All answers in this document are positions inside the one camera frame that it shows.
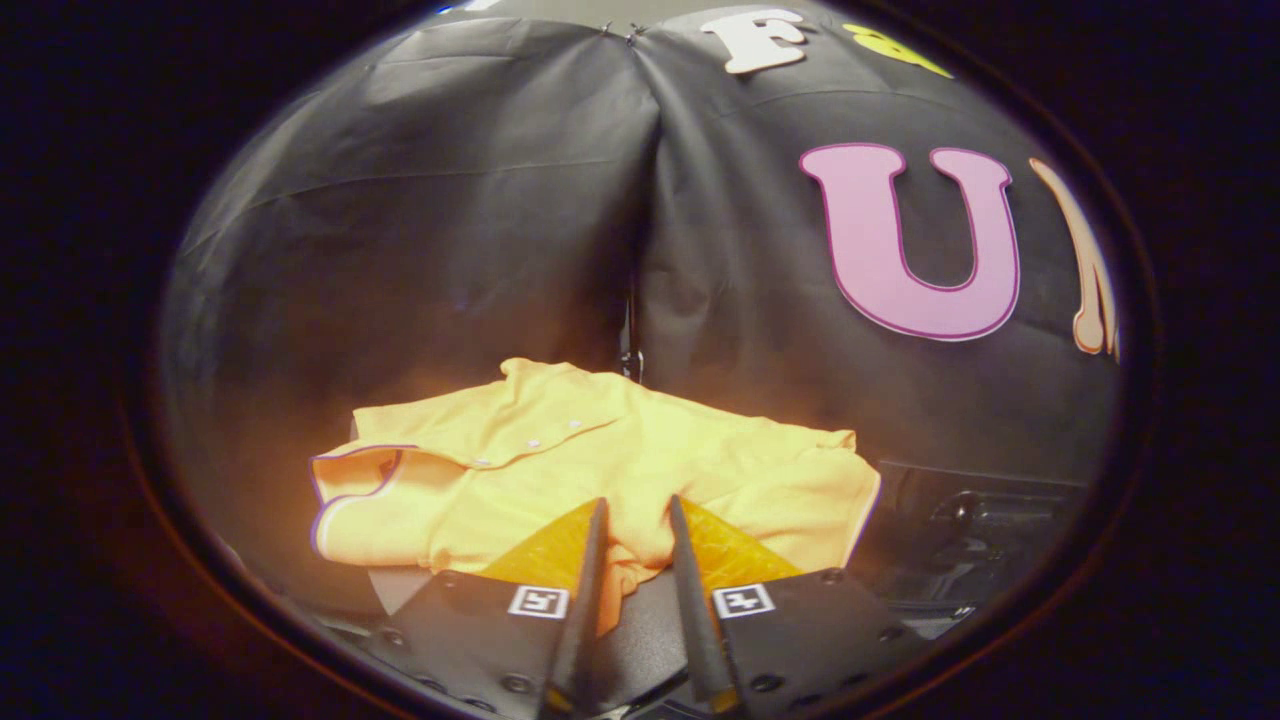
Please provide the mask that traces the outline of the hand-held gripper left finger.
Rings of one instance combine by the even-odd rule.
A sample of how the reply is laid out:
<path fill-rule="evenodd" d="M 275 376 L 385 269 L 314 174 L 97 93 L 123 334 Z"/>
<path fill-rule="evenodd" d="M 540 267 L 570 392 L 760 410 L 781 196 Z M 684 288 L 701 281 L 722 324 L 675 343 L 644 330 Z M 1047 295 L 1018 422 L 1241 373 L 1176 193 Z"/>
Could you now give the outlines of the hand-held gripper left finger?
<path fill-rule="evenodd" d="M 378 625 L 369 653 L 463 715 L 580 715 L 596 637 L 608 505 L 593 500 L 539 532 L 566 537 L 552 579 L 526 548 L 497 571 L 440 571 Z"/>

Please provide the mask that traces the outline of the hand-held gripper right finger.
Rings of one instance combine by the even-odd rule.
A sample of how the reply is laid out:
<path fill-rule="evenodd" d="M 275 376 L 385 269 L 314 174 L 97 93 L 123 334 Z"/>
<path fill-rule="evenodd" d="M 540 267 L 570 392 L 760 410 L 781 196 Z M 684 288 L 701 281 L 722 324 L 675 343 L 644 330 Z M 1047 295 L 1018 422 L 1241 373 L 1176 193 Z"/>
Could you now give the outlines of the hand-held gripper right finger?
<path fill-rule="evenodd" d="M 692 693 L 716 715 L 817 715 L 858 702 L 931 642 L 841 568 L 710 588 L 691 503 L 673 496 L 672 570 Z"/>

